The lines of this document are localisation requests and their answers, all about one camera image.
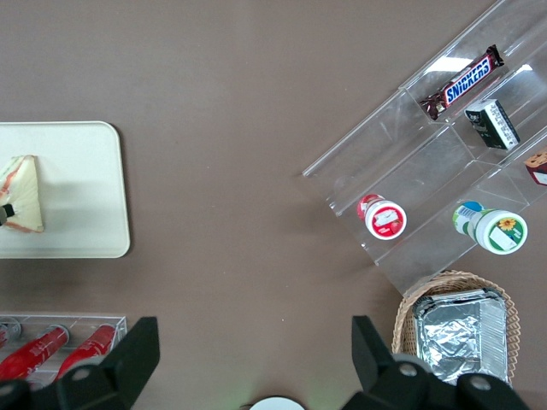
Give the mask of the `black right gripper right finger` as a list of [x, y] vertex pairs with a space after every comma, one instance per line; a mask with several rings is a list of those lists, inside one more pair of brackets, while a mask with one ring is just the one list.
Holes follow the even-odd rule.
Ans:
[[416, 361], [397, 360], [372, 320], [355, 316], [351, 322], [351, 353], [362, 389], [344, 409], [528, 409], [504, 381], [470, 373], [455, 385], [441, 381]]

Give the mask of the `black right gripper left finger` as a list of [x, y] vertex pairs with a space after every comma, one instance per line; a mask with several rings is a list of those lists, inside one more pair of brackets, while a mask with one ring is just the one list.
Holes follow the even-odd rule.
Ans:
[[82, 360], [62, 378], [32, 390], [1, 382], [2, 409], [130, 409], [160, 360], [156, 317], [142, 317], [101, 360]]

